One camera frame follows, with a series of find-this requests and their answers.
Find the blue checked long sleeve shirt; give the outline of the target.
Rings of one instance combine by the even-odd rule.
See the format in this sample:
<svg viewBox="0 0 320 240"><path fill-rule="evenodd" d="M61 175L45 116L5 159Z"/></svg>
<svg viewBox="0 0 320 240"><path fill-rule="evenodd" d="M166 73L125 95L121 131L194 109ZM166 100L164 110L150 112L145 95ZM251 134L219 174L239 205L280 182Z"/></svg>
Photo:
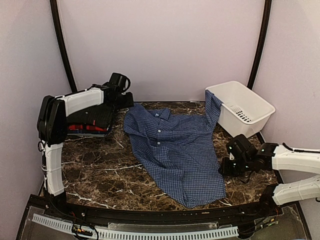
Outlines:
<svg viewBox="0 0 320 240"><path fill-rule="evenodd" d="M125 115L123 129L134 156L156 185L186 208L226 197L213 142L221 105L206 90L203 115L172 114L168 108L147 110L140 103Z"/></svg>

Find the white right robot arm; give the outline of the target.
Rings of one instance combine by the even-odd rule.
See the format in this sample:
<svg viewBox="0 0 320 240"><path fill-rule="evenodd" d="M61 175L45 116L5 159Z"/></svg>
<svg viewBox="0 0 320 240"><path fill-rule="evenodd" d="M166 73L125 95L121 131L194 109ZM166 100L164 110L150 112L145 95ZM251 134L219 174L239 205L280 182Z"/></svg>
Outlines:
<svg viewBox="0 0 320 240"><path fill-rule="evenodd" d="M239 177L259 171L297 171L313 177L291 183L272 184L265 188L255 213L266 217L275 206L307 199L320 200L320 152L292 148L285 143L263 143L256 148L243 134L227 144L228 157L223 158L219 172L226 177Z"/></svg>

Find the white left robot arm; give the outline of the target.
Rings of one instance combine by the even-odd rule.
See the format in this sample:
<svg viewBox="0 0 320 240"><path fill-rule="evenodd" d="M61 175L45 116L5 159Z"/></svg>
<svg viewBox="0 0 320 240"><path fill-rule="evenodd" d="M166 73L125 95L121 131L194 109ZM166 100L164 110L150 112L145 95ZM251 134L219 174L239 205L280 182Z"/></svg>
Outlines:
<svg viewBox="0 0 320 240"><path fill-rule="evenodd" d="M87 123L95 129L110 132L115 114L134 105L131 92L122 93L118 87L107 87L94 84L68 95L43 98L38 121L38 150L42 153L42 170L44 186L51 196L59 196L65 188L62 179L62 148L69 131L67 118L79 111L102 106L104 116Z"/></svg>

